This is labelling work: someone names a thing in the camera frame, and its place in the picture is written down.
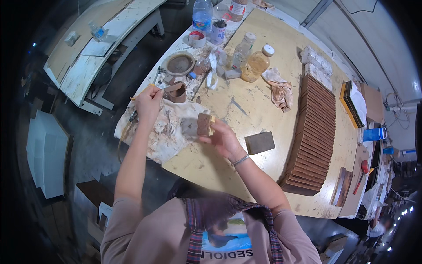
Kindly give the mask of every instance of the yellow liquid bottle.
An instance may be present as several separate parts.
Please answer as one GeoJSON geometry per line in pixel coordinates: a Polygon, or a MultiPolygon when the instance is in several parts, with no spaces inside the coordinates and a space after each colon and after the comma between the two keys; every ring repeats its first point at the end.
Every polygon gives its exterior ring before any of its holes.
{"type": "Polygon", "coordinates": [[[274,55],[274,48],[270,45],[262,47],[261,51],[255,52],[249,58],[246,67],[242,69],[242,80],[254,82],[270,66],[270,57],[274,55]]]}

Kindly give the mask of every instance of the pink t-shirt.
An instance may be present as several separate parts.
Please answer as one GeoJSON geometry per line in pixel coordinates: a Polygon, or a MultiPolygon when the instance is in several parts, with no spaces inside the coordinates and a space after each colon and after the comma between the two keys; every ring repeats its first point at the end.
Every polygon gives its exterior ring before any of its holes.
{"type": "MultiPolygon", "coordinates": [[[[243,212],[250,249],[215,252],[203,250],[200,263],[271,263],[270,239],[263,221],[243,212]]],[[[114,201],[101,243],[101,263],[186,263],[190,230],[186,207],[173,198],[143,217],[141,206],[130,198],[114,201]]],[[[317,249],[303,232],[294,213],[281,210],[274,217],[284,263],[321,263],[317,249]]]]}

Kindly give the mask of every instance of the silver bracelet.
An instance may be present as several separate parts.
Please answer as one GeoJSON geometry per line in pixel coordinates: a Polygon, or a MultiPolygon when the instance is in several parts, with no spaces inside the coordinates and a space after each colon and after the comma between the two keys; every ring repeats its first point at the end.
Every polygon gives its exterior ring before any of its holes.
{"type": "Polygon", "coordinates": [[[232,166],[234,167],[234,166],[238,165],[239,163],[241,163],[242,161],[247,160],[248,158],[249,158],[249,154],[246,154],[246,156],[244,156],[244,157],[243,157],[243,158],[241,158],[240,160],[238,160],[238,161],[236,161],[236,162],[233,162],[233,163],[232,163],[232,166]]]}

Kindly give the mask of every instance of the metal can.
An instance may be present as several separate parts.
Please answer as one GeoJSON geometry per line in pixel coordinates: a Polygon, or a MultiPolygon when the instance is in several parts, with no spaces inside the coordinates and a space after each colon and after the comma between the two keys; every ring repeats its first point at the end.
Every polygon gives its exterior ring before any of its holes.
{"type": "Polygon", "coordinates": [[[226,28],[227,23],[224,20],[219,20],[212,23],[210,42],[214,45],[220,45],[223,43],[226,28]]]}

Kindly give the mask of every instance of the factory floor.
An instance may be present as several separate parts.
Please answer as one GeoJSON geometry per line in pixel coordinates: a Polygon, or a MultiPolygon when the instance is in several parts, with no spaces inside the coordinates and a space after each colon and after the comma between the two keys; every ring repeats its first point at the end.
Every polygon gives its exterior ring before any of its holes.
{"type": "MultiPolygon", "coordinates": [[[[105,95],[112,99],[117,96],[113,95],[113,91],[123,94],[118,98],[122,102],[117,102],[120,107],[115,107],[115,111],[104,110],[101,116],[96,116],[76,107],[71,102],[65,103],[64,100],[60,100],[56,105],[54,115],[63,128],[74,137],[66,188],[71,202],[71,217],[80,255],[85,252],[85,241],[90,235],[87,232],[87,216],[73,202],[74,186],[76,183],[95,179],[114,192],[117,172],[120,168],[117,158],[119,140],[114,137],[114,129],[125,111],[129,96],[137,90],[146,74],[176,37],[166,34],[163,39],[160,39],[147,35],[139,42],[137,49],[132,51],[115,75],[109,94],[105,95]]],[[[124,157],[127,149],[128,146],[123,143],[120,149],[121,158],[124,157]]],[[[169,190],[178,178],[177,175],[162,169],[159,164],[151,160],[146,162],[142,195],[146,214],[150,214],[165,203],[169,190]]],[[[344,263],[350,253],[355,250],[357,235],[332,220],[303,216],[297,216],[297,219],[315,244],[325,245],[329,237],[336,234],[345,234],[349,237],[336,263],[344,263]]]]}

